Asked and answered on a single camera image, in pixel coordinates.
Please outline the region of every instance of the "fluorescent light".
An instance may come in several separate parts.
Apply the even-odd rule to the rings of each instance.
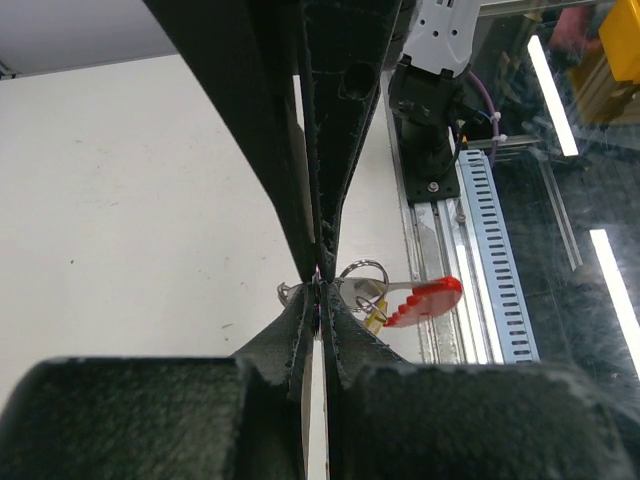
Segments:
[[[605,230],[591,230],[590,233],[600,268],[602,268],[604,281],[607,283],[609,295],[613,301],[613,308],[618,316],[618,322],[620,322],[622,335],[627,342],[636,372],[640,374],[640,325],[638,325],[638,319],[633,311],[627,287],[624,285],[618,263],[613,256],[607,232]]]
[[[573,133],[571,133],[569,120],[567,120],[567,115],[564,113],[564,107],[560,101],[560,94],[558,93],[556,84],[553,82],[547,58],[544,55],[540,39],[537,35],[531,37],[527,49],[529,50],[538,82],[540,82],[544,100],[547,102],[547,107],[551,114],[551,121],[553,121],[553,126],[556,129],[562,153],[565,157],[578,155],[576,140],[573,138]]]

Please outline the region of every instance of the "red object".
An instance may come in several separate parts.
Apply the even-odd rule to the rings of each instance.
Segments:
[[[407,303],[389,317],[385,327],[409,327],[427,318],[443,315],[462,298],[462,283],[454,277],[444,277],[414,287]]]

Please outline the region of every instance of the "purple cable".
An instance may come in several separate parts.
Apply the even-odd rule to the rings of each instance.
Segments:
[[[482,83],[482,80],[480,80],[475,73],[470,71],[469,78],[471,79],[471,83],[473,83],[473,85],[476,87],[476,90],[478,90],[480,95],[482,95],[482,98],[484,98],[484,103],[487,104],[489,115],[491,115],[491,118],[493,119],[491,120],[491,125],[493,127],[493,137],[498,138],[500,136],[500,128],[498,127],[498,119],[495,118],[496,107],[493,104],[491,95],[489,95],[489,91],[484,86],[484,83]],[[495,162],[496,160],[497,150],[498,150],[498,141],[494,140],[493,143],[491,144],[491,153],[489,153],[489,167],[491,168],[493,168],[493,162]]]

